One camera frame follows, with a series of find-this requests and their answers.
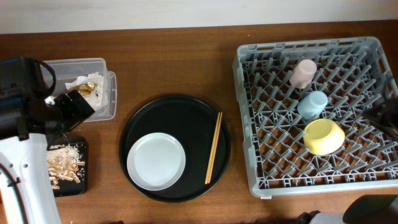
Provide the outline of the blue cup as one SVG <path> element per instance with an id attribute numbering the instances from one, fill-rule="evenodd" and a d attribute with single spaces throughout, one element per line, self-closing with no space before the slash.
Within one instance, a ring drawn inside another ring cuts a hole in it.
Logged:
<path id="1" fill-rule="evenodd" d="M 313 91 L 297 105 L 297 111 L 302 118 L 310 119 L 318 116 L 328 104 L 328 97 L 322 91 Z"/>

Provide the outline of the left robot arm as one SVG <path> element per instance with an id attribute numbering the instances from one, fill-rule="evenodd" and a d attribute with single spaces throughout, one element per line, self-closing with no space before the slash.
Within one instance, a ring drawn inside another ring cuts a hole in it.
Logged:
<path id="1" fill-rule="evenodd" d="M 47 63 L 17 57 L 1 62 L 1 201 L 9 223 L 60 223 L 47 173 L 47 138 L 75 129 L 95 111 L 76 90 L 46 103 Z"/>

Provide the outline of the food scraps and rice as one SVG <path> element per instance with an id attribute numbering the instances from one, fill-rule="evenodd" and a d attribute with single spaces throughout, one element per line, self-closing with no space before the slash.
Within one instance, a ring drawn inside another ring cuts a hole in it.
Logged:
<path id="1" fill-rule="evenodd" d="M 61 189 L 61 182 L 82 184 L 85 179 L 83 153 L 75 145 L 53 145 L 47 151 L 47 167 L 53 190 Z"/>

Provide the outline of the pink cup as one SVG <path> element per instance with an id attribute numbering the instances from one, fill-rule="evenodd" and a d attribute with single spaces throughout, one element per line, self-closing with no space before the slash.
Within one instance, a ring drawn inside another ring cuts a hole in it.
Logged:
<path id="1" fill-rule="evenodd" d="M 316 63 L 313 60 L 304 59 L 294 68 L 289 82 L 296 88 L 304 89 L 311 83 L 316 72 Z"/>

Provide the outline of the grey round plate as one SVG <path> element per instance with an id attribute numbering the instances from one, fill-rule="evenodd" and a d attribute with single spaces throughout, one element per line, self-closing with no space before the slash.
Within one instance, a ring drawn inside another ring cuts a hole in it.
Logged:
<path id="1" fill-rule="evenodd" d="M 138 139 L 127 155 L 128 176 L 144 190 L 160 191 L 181 178 L 186 165 L 181 143 L 166 133 L 150 133 Z"/>

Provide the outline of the white tissue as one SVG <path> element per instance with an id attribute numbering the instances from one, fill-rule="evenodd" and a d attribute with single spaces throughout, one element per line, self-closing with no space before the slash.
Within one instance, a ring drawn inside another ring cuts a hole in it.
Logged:
<path id="1" fill-rule="evenodd" d="M 65 83 L 67 90 L 77 90 L 79 94 L 88 102 L 88 104 L 96 111 L 104 106 L 102 103 L 105 93 L 104 76 L 99 72 L 90 73 L 87 76 L 79 76 L 70 83 Z"/>

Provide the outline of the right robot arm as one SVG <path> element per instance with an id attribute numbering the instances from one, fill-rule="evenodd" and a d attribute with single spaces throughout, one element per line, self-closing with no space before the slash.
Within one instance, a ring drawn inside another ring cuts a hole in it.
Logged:
<path id="1" fill-rule="evenodd" d="M 384 100 L 363 116 L 379 130 L 397 140 L 397 99 Z M 343 214 L 332 215 L 319 211 L 301 214 L 294 223 L 397 223 L 397 195 L 363 195 L 355 200 Z"/>

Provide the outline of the gold foil wrapper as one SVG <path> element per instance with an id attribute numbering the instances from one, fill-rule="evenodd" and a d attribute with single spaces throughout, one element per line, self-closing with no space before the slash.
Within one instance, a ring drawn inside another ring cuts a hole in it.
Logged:
<path id="1" fill-rule="evenodd" d="M 88 83 L 74 86 L 71 88 L 71 90 L 77 90 L 81 96 L 88 96 L 95 91 L 97 85 L 98 85 L 97 83 L 88 82 Z"/>

